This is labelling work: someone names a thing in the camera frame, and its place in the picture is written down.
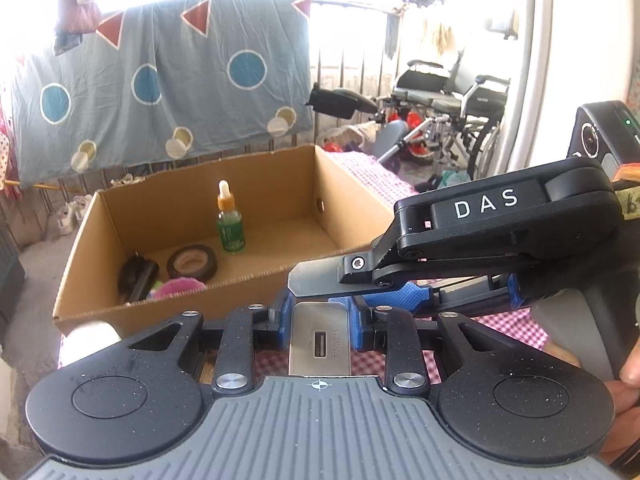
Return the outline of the person's right hand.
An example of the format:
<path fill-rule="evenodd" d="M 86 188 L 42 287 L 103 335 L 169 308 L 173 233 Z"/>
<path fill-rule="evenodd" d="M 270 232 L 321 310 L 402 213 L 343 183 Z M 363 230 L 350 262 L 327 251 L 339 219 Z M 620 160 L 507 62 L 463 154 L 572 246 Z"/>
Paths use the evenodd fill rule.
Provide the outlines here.
<path fill-rule="evenodd" d="M 615 418 L 600 456 L 612 464 L 639 439 L 639 343 L 636 342 L 620 371 L 620 379 L 606 382 Z"/>

